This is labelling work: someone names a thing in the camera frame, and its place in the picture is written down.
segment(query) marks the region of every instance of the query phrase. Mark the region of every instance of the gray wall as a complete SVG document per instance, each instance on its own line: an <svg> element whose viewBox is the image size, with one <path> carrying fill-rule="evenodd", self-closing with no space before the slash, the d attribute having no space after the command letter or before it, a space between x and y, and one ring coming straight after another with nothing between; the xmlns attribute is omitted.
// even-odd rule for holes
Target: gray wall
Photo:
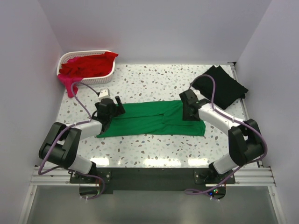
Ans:
<svg viewBox="0 0 299 224"><path fill-rule="evenodd" d="M298 223L299 1L273 0L238 60L249 115L269 144L270 164L289 223Z"/></svg>
<svg viewBox="0 0 299 224"><path fill-rule="evenodd" d="M110 49L124 63L227 63L271 0L39 0L64 52Z"/></svg>
<svg viewBox="0 0 299 224"><path fill-rule="evenodd" d="M36 0L1 0L0 30L0 223L15 224L60 105L61 48Z"/></svg>

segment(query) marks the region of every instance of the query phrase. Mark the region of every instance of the folded green garment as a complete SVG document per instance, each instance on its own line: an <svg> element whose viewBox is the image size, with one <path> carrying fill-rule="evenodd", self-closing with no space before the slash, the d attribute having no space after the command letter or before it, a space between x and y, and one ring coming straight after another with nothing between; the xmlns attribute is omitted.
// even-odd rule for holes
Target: folded green garment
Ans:
<svg viewBox="0 0 299 224"><path fill-rule="evenodd" d="M203 121L183 121L180 100L123 104L126 113L112 119L109 129L98 138L137 134L182 134L203 136Z"/></svg>

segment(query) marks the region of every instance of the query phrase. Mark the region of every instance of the plastic basket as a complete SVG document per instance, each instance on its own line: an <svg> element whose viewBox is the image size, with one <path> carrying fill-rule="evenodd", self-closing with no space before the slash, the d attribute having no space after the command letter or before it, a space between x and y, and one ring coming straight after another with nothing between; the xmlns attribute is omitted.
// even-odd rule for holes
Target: plastic basket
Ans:
<svg viewBox="0 0 299 224"><path fill-rule="evenodd" d="M64 54L58 63L57 66L57 75L59 74L59 70L61 69L61 64L67 63L67 61L74 57L83 57L88 55L102 55L105 52L111 52L110 50L86 50L86 51L74 51ZM81 82L91 85L91 84L102 84L109 83L113 77L113 72L115 68L115 60L113 61L111 72L102 77L93 77L93 78L83 78Z"/></svg>

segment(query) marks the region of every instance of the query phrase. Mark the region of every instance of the table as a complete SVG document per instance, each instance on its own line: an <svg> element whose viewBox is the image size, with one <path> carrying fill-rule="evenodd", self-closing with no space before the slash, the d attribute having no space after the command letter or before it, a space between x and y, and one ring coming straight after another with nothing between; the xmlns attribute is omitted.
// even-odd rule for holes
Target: table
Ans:
<svg viewBox="0 0 299 224"><path fill-rule="evenodd" d="M120 96L123 103L180 100L179 94L190 82L212 65L179 64L117 64L113 79L107 84L92 85L99 91L109 88L111 96ZM230 65L221 65L233 77ZM95 111L97 96L87 87L78 87L77 97L90 112ZM240 100L226 112L244 119ZM74 98L65 91L57 121L74 123L87 120L88 116ZM184 135L135 135L99 139L84 139L78 154L98 167L207 167L209 163L228 152L228 138L219 129L206 122L203 137Z"/></svg>

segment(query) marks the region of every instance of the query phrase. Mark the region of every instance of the folded black garment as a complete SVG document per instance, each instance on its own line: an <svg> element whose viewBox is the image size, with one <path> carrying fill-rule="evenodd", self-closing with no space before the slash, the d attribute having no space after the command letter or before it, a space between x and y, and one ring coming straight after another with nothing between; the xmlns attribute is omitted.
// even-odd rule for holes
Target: folded black garment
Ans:
<svg viewBox="0 0 299 224"><path fill-rule="evenodd" d="M238 98L245 98L245 93L248 92L248 89L231 78L221 66L212 66L204 74L214 78L216 82L214 103L223 110L228 108ZM199 90L204 97L211 100L213 82L210 78L199 77L192 84L192 87Z"/></svg>

